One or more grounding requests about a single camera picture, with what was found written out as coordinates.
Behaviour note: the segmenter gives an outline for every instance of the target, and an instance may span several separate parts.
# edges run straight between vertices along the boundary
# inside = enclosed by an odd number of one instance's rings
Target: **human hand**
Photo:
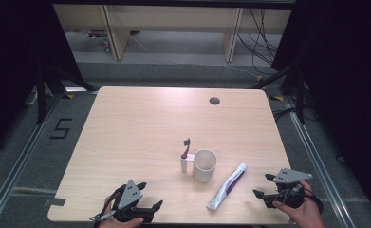
[[[306,189],[305,193],[312,196],[311,186],[303,180],[301,185]],[[318,205],[310,198],[305,197],[299,208],[289,207],[279,201],[274,201],[273,206],[289,215],[289,224],[297,223],[301,228],[325,228]]]
[[[111,202],[108,204],[107,208],[105,209],[105,214],[111,212]],[[102,221],[99,225],[99,228],[135,228],[143,223],[143,218],[134,218],[127,222],[120,222],[116,220],[114,217],[109,217],[105,221]]]

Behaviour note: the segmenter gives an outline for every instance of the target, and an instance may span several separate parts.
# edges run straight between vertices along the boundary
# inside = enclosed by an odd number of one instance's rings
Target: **mug handle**
[[[181,170],[182,173],[186,173],[187,170],[187,162],[194,162],[194,156],[193,154],[188,154],[186,159],[181,158]]]

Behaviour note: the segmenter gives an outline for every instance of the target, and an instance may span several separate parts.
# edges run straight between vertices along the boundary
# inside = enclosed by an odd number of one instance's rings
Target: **table hole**
[[[220,104],[220,99],[218,99],[218,98],[216,98],[216,97],[212,97],[212,98],[210,99],[210,103],[211,103],[212,105],[218,105],[218,104]]]

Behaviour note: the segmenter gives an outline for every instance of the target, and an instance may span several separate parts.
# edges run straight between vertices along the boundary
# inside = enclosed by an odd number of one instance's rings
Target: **toothbrush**
[[[188,138],[187,140],[184,141],[184,146],[187,146],[185,152],[181,154],[181,170],[182,173],[186,173],[186,167],[187,167],[187,161],[192,161],[193,160],[193,155],[188,155],[189,151],[189,146],[191,145],[191,140]]]
[[[185,152],[181,155],[181,159],[186,159],[188,158],[188,151],[189,151],[189,146],[191,145],[191,140],[188,138],[187,140],[184,141],[184,146],[187,146]]]

